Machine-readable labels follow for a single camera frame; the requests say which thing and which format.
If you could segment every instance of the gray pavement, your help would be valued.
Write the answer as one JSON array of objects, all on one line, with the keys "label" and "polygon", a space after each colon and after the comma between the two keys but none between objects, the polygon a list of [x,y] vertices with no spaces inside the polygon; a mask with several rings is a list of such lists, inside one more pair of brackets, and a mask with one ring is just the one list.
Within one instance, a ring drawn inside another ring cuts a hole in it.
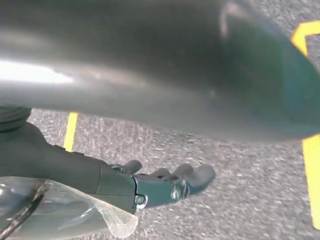
[{"label": "gray pavement", "polygon": [[[299,23],[320,20],[319,1],[254,2],[288,36]],[[320,67],[318,37],[308,37],[307,44]],[[29,120],[50,143],[62,145],[67,119],[67,113],[34,110]],[[108,163],[137,159],[143,172],[186,162],[217,171],[216,181],[201,196],[139,211],[139,226],[129,240],[320,239],[312,224],[300,142],[245,145],[79,115],[73,149]]]}]

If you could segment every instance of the robotic finger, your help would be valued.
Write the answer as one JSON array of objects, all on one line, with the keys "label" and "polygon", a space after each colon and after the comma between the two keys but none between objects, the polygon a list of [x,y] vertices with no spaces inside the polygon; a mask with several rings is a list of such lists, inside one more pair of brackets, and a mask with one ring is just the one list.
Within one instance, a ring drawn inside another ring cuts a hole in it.
[{"label": "robotic finger", "polygon": [[216,177],[214,170],[208,164],[195,169],[189,164],[182,164],[172,173],[166,168],[160,168],[150,174],[135,174],[142,168],[142,164],[137,160],[123,166],[111,166],[115,171],[131,175],[136,183],[134,205],[137,209],[172,204],[200,194]]}]

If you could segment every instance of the yellow line marking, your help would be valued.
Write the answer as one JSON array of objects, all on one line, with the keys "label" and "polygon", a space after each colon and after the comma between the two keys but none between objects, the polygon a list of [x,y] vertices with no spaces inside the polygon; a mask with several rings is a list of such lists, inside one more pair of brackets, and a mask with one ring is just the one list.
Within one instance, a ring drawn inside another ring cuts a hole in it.
[{"label": "yellow line marking", "polygon": [[72,151],[75,140],[75,129],[77,127],[78,113],[70,112],[66,125],[66,137],[64,138],[63,148],[68,152]]},{"label": "yellow line marking", "polygon": [[[320,21],[304,22],[297,28],[291,41],[308,56],[306,37],[317,34],[320,34]],[[312,223],[320,230],[320,134],[303,139],[302,149]]]}]

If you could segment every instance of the bolt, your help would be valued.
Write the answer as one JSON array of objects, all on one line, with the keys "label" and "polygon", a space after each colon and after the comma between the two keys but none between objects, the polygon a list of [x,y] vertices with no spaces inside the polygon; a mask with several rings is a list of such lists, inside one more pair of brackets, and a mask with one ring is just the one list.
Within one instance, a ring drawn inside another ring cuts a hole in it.
[{"label": "bolt", "polygon": [[137,205],[141,205],[145,202],[145,197],[143,195],[136,195],[134,197],[134,203]]},{"label": "bolt", "polygon": [[174,186],[171,193],[171,198],[174,201],[179,201],[181,198],[181,190]]}]

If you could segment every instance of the transparent plastic wrap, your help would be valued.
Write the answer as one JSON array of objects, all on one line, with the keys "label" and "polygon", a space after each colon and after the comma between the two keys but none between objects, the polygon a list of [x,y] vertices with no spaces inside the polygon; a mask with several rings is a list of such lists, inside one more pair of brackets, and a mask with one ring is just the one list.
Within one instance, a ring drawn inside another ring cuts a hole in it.
[{"label": "transparent plastic wrap", "polygon": [[[11,222],[15,210],[25,207],[26,199],[43,179],[0,177],[0,230]],[[8,240],[63,240],[103,233],[124,239],[133,234],[138,218],[107,202],[67,185],[47,180],[48,190],[28,219]]]}]

